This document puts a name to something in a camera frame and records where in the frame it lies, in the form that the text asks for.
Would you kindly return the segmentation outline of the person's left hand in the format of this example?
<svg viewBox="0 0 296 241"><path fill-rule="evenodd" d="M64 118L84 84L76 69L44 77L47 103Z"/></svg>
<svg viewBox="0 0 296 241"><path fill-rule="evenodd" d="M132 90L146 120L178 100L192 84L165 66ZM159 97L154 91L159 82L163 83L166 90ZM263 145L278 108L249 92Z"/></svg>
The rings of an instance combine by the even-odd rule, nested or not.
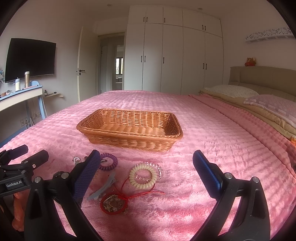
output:
<svg viewBox="0 0 296 241"><path fill-rule="evenodd" d="M24 230L25 209L28 196L29 190L14 193L14 219L12 226L19 232L23 232Z"/></svg>

